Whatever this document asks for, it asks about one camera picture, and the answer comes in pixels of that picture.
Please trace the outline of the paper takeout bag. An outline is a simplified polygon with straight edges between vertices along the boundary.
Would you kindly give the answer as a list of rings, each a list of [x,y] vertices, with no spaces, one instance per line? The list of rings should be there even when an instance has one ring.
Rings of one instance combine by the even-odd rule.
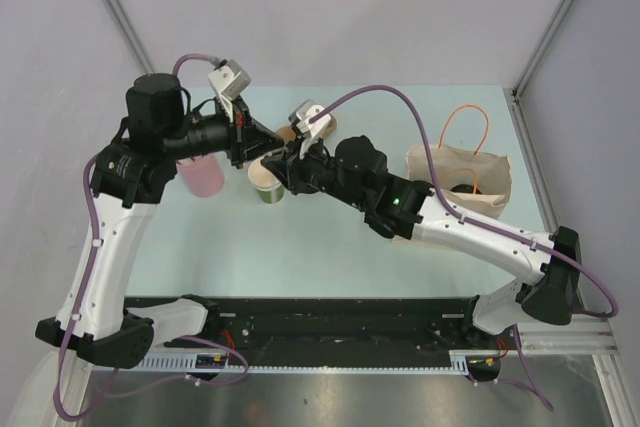
[[[456,206],[461,206],[497,219],[508,204],[512,191],[511,163],[506,155],[497,155],[482,150],[489,134],[489,116],[480,106],[465,104],[455,109],[475,109],[486,121],[482,138],[476,147],[465,150],[444,143],[441,134],[437,143],[430,146],[435,172],[444,196]],[[450,191],[458,184],[477,185],[481,195],[459,194]]]

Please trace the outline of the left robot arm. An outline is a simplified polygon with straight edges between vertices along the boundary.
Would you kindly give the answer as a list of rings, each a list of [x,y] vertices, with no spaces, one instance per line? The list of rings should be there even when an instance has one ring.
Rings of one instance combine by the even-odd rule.
[[[283,144],[252,118],[241,97],[245,72],[220,67],[208,80],[215,112],[206,116],[174,74],[144,75],[126,92],[126,117],[85,171],[90,227],[76,276],[58,313],[38,322],[39,340],[97,366],[131,369],[154,344],[188,336],[207,347],[219,339],[214,305],[197,296],[140,314],[124,306],[140,241],[178,162],[223,152],[240,168]]]

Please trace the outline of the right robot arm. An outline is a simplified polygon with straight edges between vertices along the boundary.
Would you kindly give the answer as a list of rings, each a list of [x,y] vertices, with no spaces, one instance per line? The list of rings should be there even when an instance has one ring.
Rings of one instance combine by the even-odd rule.
[[[301,145],[290,142],[261,162],[292,194],[324,193],[362,212],[384,238],[439,244],[513,276],[509,284],[471,299],[461,323],[469,346],[484,348],[519,322],[571,322],[579,280],[572,264],[579,243],[575,231],[528,232],[486,216],[472,219],[455,204],[444,206],[432,184],[390,173],[386,155],[365,136],[347,138],[333,152],[318,141],[301,154]]]

